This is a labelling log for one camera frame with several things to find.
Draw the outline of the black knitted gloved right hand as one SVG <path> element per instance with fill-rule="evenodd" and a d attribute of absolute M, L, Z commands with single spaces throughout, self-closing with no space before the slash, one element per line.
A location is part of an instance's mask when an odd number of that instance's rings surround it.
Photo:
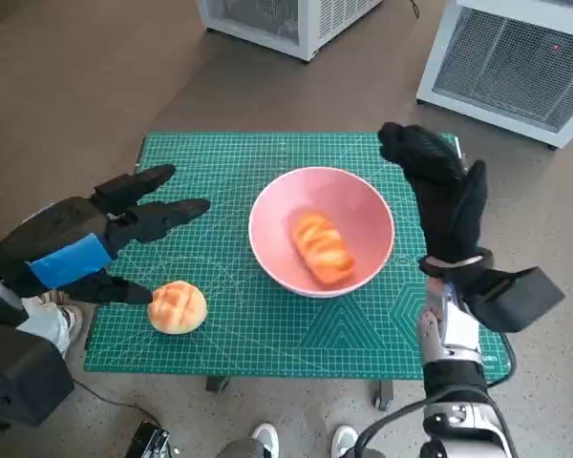
<path fill-rule="evenodd" d="M 378 139 L 380 155 L 401 167 L 414 191 L 427 254 L 449 263 L 480 255 L 485 163 L 466 168 L 444 137 L 419 125 L 386 122 Z"/>

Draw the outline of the bare black left hand, blue tape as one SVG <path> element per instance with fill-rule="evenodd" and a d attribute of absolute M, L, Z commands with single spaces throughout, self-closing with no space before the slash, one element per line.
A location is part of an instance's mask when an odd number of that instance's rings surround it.
<path fill-rule="evenodd" d="M 151 302 L 151 290 L 106 268 L 130 241 L 163 239 L 209 210 L 205 198 L 140 202 L 175 172 L 162 164 L 123 174 L 29 217 L 0 241 L 0 280 L 21 298 L 59 290 L 79 302 Z"/>

